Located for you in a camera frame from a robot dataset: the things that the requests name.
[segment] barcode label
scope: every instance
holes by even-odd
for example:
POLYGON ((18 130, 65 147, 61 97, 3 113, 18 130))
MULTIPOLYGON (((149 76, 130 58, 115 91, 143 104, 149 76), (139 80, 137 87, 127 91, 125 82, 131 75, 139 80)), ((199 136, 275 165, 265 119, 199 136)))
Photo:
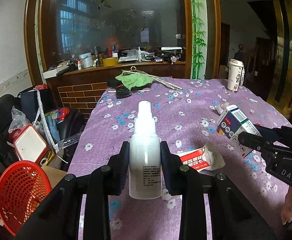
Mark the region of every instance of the barcode label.
POLYGON ((243 114, 243 112, 240 109, 233 111, 232 114, 236 117, 236 119, 239 122, 242 122, 245 119, 247 119, 247 117, 243 114))

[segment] red and white packet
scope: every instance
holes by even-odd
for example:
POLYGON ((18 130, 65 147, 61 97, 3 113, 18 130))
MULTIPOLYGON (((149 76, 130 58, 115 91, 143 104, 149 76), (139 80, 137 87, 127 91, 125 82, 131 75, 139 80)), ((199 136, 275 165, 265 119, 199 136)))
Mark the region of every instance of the red and white packet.
POLYGON ((225 165, 222 155, 210 142, 206 143, 203 148, 175 154, 181 158, 184 165, 188 165, 197 171, 213 171, 225 165))

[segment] brick pattern panel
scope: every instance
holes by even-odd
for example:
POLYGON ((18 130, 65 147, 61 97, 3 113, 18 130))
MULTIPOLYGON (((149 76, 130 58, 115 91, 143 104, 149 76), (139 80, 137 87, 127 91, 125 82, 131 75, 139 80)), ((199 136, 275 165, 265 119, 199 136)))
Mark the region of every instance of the brick pattern panel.
POLYGON ((88 121, 91 112, 107 88, 107 83, 84 84, 78 86, 58 87, 64 107, 75 107, 88 121))

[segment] metal screw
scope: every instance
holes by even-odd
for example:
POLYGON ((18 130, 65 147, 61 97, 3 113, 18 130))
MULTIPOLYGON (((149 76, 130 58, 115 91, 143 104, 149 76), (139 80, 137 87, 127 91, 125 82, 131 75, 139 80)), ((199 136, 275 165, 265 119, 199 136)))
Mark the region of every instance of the metal screw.
POLYGON ((224 180, 226 178, 226 175, 224 173, 220 172, 220 173, 217 174, 217 178, 220 179, 220 180, 224 180))
POLYGON ((110 166, 108 166, 108 165, 104 165, 104 166, 102 166, 102 167, 101 167, 101 171, 103 171, 103 172, 110 171, 110 166))
POLYGON ((181 171, 189 171, 189 167, 188 167, 187 165, 181 165, 181 166, 179 167, 179 169, 180 169, 181 171))
POLYGON ((74 177, 75 177, 74 174, 69 173, 69 174, 67 174, 67 175, 65 176, 65 180, 70 181, 70 180, 72 180, 74 177))

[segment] red plastic basket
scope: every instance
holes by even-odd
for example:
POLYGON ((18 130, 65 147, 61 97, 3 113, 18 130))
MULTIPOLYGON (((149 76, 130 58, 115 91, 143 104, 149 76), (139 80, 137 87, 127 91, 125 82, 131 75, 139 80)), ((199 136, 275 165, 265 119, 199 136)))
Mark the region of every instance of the red plastic basket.
POLYGON ((12 235, 51 191, 46 173, 37 164, 19 161, 0 177, 0 218, 12 235))

